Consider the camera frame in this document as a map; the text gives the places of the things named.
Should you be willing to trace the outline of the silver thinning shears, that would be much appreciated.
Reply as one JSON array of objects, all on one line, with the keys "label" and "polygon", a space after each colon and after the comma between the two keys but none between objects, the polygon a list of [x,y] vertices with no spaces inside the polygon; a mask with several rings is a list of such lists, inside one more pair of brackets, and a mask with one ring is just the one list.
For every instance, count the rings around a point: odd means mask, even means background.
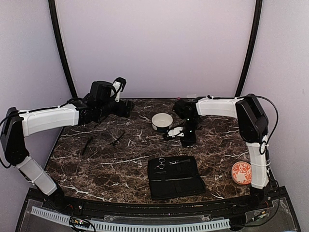
[{"label": "silver thinning shears", "polygon": [[183,159],[183,160],[173,160],[169,162],[169,165],[176,165],[176,164],[180,164],[180,163],[187,163],[190,162],[190,159]]}]

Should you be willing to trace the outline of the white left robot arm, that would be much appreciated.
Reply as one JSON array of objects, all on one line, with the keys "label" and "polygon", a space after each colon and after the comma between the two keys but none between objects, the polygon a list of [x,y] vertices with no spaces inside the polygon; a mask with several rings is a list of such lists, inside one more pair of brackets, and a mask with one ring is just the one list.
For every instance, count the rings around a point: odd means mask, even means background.
[{"label": "white left robot arm", "polygon": [[109,115],[128,118],[134,104],[120,98],[125,85],[126,80],[122,77],[112,83],[95,81],[83,98],[72,98],[63,105],[33,110],[17,110],[15,107],[8,109],[1,122],[0,134],[7,168],[16,167],[44,195],[50,196],[49,203],[56,210],[65,210],[68,199],[58,192],[60,187],[31,156],[25,139],[58,128],[89,123],[99,125]]}]

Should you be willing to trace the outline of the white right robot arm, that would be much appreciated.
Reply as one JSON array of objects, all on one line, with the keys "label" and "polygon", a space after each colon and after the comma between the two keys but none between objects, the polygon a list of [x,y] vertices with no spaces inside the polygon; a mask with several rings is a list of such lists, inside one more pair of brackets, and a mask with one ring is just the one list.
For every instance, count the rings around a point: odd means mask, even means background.
[{"label": "white right robot arm", "polygon": [[179,99],[172,110],[184,124],[171,128],[166,138],[179,137],[183,147],[195,145],[196,130],[201,116],[225,116],[238,121],[239,134],[245,141],[252,166],[251,186],[264,189],[269,183],[268,144],[273,133],[268,131],[269,120],[260,104],[261,96],[197,97],[190,101]]}]

